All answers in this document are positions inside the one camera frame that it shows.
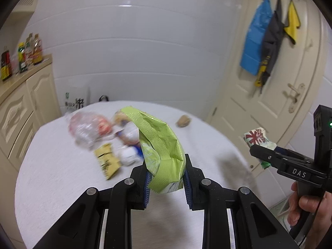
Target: white table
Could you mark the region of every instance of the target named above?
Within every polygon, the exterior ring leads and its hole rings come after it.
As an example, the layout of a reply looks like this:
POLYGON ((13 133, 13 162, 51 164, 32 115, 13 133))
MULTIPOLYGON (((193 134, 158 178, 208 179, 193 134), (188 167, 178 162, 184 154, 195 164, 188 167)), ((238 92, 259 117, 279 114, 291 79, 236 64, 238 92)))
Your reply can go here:
MULTIPOLYGON (((183 111, 152 103, 100 102, 84 108, 111 118, 131 105, 167 122, 177 135, 192 165, 223 187, 238 189, 253 183, 245 159, 220 132, 189 115, 185 128, 175 123, 183 111)), ((69 206, 89 187, 113 187, 130 176, 122 166, 108 181, 92 151, 78 147, 68 132, 65 117, 42 126, 36 133, 21 165, 15 191, 15 213, 19 230, 31 249, 69 206)), ((190 211, 184 190, 170 194, 151 193, 145 211, 132 211, 133 248, 201 248, 203 211, 190 211)))

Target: door hinge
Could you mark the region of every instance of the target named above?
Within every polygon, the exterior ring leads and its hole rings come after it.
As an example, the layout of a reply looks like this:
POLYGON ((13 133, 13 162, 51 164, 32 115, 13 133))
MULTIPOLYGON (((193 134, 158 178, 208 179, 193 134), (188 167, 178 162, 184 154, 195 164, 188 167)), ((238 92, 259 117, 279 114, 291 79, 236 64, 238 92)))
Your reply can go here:
POLYGON ((217 107, 215 107, 215 109, 213 110, 212 116, 215 115, 215 112, 217 111, 217 107))

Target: cabinet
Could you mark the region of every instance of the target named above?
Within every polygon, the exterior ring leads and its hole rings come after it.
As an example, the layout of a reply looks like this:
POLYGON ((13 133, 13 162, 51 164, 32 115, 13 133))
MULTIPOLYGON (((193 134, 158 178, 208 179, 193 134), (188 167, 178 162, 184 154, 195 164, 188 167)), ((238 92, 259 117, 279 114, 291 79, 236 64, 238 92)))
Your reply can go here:
POLYGON ((0 83, 0 224, 19 249, 25 245, 14 208, 18 171, 39 127, 59 117, 51 55, 0 83))
POLYGON ((27 79, 28 92, 40 125, 57 119, 61 115, 53 79, 51 65, 47 65, 27 79))

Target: green plastic wrapper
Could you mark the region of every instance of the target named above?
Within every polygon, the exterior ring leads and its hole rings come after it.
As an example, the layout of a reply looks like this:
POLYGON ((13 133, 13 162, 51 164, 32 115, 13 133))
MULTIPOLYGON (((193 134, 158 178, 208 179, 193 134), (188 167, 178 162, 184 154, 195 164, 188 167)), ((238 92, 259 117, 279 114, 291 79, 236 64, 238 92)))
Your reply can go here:
POLYGON ((182 189, 186 158, 172 129, 165 122, 132 106, 121 111, 139 129, 144 161, 153 175, 148 187, 160 194, 182 189))

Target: cabinet door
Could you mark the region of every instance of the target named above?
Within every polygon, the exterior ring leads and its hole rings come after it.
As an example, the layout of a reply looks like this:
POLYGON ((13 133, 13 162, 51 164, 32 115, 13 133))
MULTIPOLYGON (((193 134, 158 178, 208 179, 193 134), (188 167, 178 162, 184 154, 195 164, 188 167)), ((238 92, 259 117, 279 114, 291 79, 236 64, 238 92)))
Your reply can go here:
POLYGON ((0 151, 0 224, 7 235, 23 242, 15 217, 14 196, 18 172, 0 151))
POLYGON ((23 83, 0 105, 0 148, 6 157, 31 113, 32 105, 23 83))
POLYGON ((29 148, 29 145, 34 138, 39 128, 39 123, 36 119, 34 113, 31 114, 27 122, 24 124, 19 136, 17 137, 14 146, 8 157, 9 162, 17 169, 20 169, 20 166, 23 162, 25 154, 29 148))
POLYGON ((61 116, 55 93, 52 65, 45 66, 27 79, 28 92, 40 126, 61 116))

